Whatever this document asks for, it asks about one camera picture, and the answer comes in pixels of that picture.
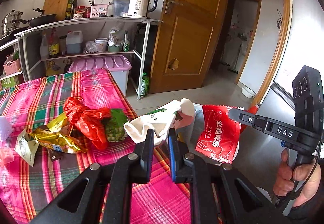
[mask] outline wooden door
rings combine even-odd
[[[213,58],[227,0],[165,0],[150,93],[199,88]]]

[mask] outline light purple object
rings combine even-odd
[[[11,148],[0,147],[0,166],[14,161],[14,153]]]
[[[132,68],[125,56],[105,56],[95,58],[80,58],[75,60],[69,72],[105,68],[112,71],[127,71]]]
[[[5,116],[0,116],[0,141],[4,142],[12,133],[12,127]]]

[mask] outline red plastic bag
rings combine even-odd
[[[220,162],[232,163],[239,142],[241,123],[231,120],[229,106],[203,105],[205,130],[196,151]]]
[[[63,105],[63,111],[70,123],[89,138],[97,149],[104,150],[108,147],[105,129],[100,120],[111,116],[109,108],[91,110],[77,99],[68,97]]]

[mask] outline white kettle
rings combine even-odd
[[[145,19],[147,13],[153,12],[158,5],[158,0],[154,0],[153,8],[148,10],[149,1],[150,0],[130,0],[127,17]]]

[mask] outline frying pan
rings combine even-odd
[[[36,12],[40,12],[40,16],[31,18],[29,20],[23,20],[23,19],[13,20],[13,22],[14,21],[22,22],[23,24],[29,24],[31,27],[36,27],[43,24],[53,23],[56,21],[55,19],[56,14],[44,14],[45,11],[39,8],[33,10]]]

